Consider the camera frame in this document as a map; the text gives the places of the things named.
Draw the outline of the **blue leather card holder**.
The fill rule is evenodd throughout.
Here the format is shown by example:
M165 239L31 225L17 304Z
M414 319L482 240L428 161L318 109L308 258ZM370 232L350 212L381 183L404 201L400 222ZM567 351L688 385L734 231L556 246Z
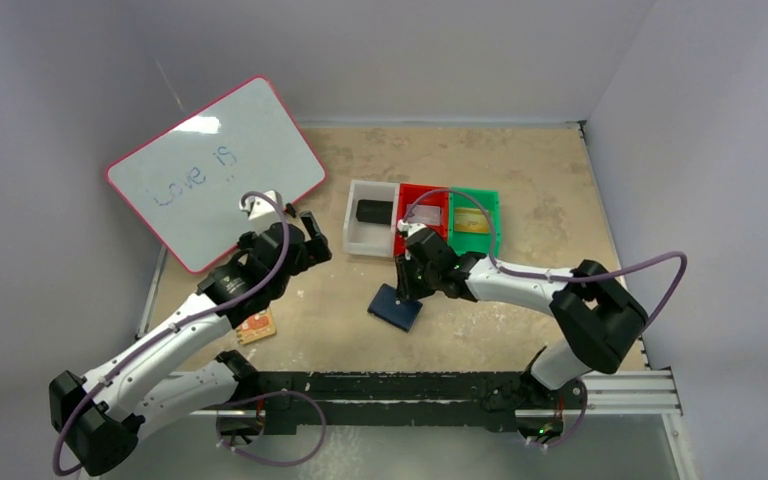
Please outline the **blue leather card holder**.
M422 307L420 301L401 300L395 287L382 284L368 305L367 312L403 332L409 332Z

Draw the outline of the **white plastic bin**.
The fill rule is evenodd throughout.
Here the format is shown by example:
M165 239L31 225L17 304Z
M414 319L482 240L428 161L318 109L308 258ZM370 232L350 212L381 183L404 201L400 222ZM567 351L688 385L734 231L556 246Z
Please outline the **white plastic bin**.
M390 258L394 254L398 183L352 180L343 222L349 255Z

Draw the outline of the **green plastic bin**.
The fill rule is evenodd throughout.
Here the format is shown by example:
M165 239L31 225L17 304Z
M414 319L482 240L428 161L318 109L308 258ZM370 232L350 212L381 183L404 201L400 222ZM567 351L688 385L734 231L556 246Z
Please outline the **green plastic bin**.
M463 192L476 200L487 211L495 230L494 255L499 256L502 245L500 198L495 190L453 187L452 191ZM486 254L492 243L491 230L481 209L462 195L449 194L448 244L458 255L465 252Z

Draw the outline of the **red plastic bin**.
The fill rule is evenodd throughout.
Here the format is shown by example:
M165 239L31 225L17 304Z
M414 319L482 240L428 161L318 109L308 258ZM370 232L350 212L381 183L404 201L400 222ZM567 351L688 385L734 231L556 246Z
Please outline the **red plastic bin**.
M437 193L419 201L406 214L407 208L428 191L438 190L440 186L429 186L412 183L401 183L398 187L395 200L392 227L393 227L393 256L401 255L405 251L404 239L397 230L397 222L404 219L406 222L423 223L439 233L444 240L448 239L449 226L449 196L447 193Z

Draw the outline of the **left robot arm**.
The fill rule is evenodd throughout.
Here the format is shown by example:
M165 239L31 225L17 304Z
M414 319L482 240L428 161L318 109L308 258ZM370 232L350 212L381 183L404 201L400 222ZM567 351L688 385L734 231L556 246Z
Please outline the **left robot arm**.
M50 382L56 476L103 475L140 441L205 407L244 409L290 395L287 388L265 389L260 373L237 351L222 352L195 372L171 374L281 298L292 277L331 260L314 214L303 211L299 218L296 226L274 215L266 228L243 234L230 260L144 337L82 375L65 370Z

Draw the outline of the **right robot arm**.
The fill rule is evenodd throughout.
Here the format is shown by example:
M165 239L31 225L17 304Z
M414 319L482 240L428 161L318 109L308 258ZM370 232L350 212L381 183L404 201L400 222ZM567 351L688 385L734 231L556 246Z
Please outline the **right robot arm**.
M562 332L541 350L521 381L524 399L544 407L561 387L591 371L618 370L648 321L644 308L598 262L572 269L538 269L494 262L480 252L459 255L421 223L397 228L405 244L397 256L400 301L436 293L471 302L501 302L551 316Z

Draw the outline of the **silver credit card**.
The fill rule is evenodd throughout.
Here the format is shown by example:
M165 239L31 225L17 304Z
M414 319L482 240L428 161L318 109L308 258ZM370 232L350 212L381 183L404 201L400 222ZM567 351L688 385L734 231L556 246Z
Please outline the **silver credit card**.
M404 217L405 221L424 223L428 226L441 226L442 219L442 209L439 206L423 204L414 205Z

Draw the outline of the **gold credit card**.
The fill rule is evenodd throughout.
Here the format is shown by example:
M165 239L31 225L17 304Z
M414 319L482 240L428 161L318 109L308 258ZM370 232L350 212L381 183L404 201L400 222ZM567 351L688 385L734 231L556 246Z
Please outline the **gold credit card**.
M478 208L456 207L453 210L453 231L465 234L489 234L489 221Z

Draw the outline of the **black card in bin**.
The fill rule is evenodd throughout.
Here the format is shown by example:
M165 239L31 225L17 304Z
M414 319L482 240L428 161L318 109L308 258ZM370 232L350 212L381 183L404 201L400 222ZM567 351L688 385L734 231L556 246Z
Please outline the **black card in bin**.
M361 223L390 225L392 223L393 202L375 199L360 199L357 202L355 219Z

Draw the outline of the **orange circuit board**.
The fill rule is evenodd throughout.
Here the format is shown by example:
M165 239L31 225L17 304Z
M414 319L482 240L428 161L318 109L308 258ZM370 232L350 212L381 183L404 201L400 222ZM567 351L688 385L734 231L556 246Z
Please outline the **orange circuit board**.
M253 314L235 328L236 339L241 346L263 340L276 333L277 328L270 309Z

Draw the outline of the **pink framed whiteboard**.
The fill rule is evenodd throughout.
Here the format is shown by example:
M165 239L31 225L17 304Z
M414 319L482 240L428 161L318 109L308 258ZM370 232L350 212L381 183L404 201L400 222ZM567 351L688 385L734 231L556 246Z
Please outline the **pink framed whiteboard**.
M327 177L272 84L254 77L111 164L113 189L189 272L224 257L250 225L249 191L295 202Z

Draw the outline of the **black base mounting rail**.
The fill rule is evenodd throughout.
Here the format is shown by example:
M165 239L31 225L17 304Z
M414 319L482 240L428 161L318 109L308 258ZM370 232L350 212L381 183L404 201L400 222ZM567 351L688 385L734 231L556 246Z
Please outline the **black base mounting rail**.
M222 410L260 405L268 435L302 425L477 427L491 433L557 434L561 413L584 403L582 380L549 391L518 371L262 371L244 380ZM265 395L259 402L256 395Z

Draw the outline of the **aluminium frame rail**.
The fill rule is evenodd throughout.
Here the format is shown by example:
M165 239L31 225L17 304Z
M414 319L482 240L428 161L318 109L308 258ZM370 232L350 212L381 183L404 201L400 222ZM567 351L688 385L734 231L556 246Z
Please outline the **aluminium frame rail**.
M680 479L667 371L593 373L557 434L477 427L302 425L268 435L261 406L194 411L142 440L114 479Z

